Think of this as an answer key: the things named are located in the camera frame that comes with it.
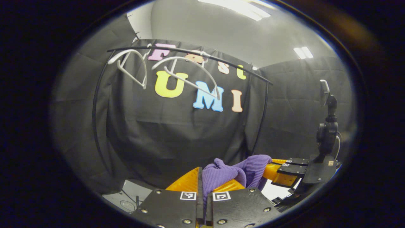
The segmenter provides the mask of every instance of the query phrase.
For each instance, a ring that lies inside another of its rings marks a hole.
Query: clothes hanger
[[[146,63],[145,63],[145,57],[150,53],[150,51],[151,51],[151,49],[149,49],[149,51],[148,51],[147,53],[145,53],[145,54],[142,56],[137,50],[128,49],[128,50],[125,50],[125,51],[122,51],[122,52],[116,54],[114,57],[112,57],[112,58],[108,61],[108,64],[109,64],[109,65],[110,65],[110,64],[113,64],[119,57],[121,57],[121,56],[123,56],[124,54],[126,54],[124,60],[122,61],[122,63],[121,63],[120,60],[117,61],[117,68],[118,68],[121,72],[123,72],[124,74],[126,74],[127,76],[129,76],[129,77],[130,77],[132,80],[134,80],[136,83],[138,83],[140,86],[142,86],[143,89],[146,89],[146,84],[147,84],[147,77],[146,77],[146,76],[147,76],[147,68],[146,68]],[[125,65],[125,62],[127,61],[128,57],[129,57],[129,55],[130,55],[131,53],[135,53],[137,56],[139,56],[139,57],[142,59],[143,67],[144,67],[144,69],[145,69],[145,76],[143,77],[142,83],[140,83],[134,76],[132,76],[128,71],[126,71],[126,70],[123,68],[123,66]]]
[[[172,60],[172,59],[174,59],[175,62],[173,63],[171,72],[167,69],[166,66],[163,67],[163,69],[164,69],[168,74],[170,74],[171,76],[173,76],[173,77],[175,77],[175,78],[177,78],[177,79],[179,79],[179,80],[181,80],[181,81],[183,81],[183,82],[185,82],[185,83],[191,85],[192,87],[195,87],[195,88],[197,88],[197,89],[199,89],[199,90],[201,90],[201,91],[203,91],[203,92],[205,92],[205,93],[208,93],[209,95],[211,95],[211,96],[213,96],[213,97],[216,97],[218,100],[220,100],[220,92],[219,92],[219,90],[218,90],[217,83],[215,82],[215,80],[214,80],[214,78],[212,77],[212,75],[211,75],[204,67],[202,67],[200,64],[198,64],[198,63],[196,63],[196,62],[194,62],[194,61],[191,61],[191,60],[188,59],[188,58],[181,57],[181,56],[174,56],[174,57],[165,58],[165,59],[162,59],[161,61],[157,62],[155,65],[153,65],[153,66],[152,66],[152,70],[156,69],[156,67],[158,67],[158,66],[159,66],[160,64],[162,64],[163,62],[166,62],[166,61],[169,61],[169,60]],[[211,92],[204,90],[203,88],[197,86],[196,84],[191,83],[191,82],[189,82],[189,81],[187,81],[187,80],[185,80],[185,79],[183,79],[183,78],[181,78],[181,77],[175,75],[175,74],[173,73],[173,70],[174,70],[174,66],[175,66],[175,64],[176,64],[176,62],[177,62],[178,59],[184,59],[184,60],[186,60],[186,61],[188,61],[188,62],[191,62],[191,63],[197,65],[198,67],[200,67],[200,68],[208,75],[208,77],[211,79],[211,81],[214,83],[214,93],[212,94]]]

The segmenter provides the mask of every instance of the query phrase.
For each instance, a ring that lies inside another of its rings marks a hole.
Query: purple sweater
[[[261,191],[267,181],[262,177],[263,172],[270,162],[271,157],[268,155],[253,155],[236,165],[227,166],[221,159],[215,158],[214,164],[209,164],[202,170],[204,214],[208,193],[232,179],[246,188],[257,187]]]

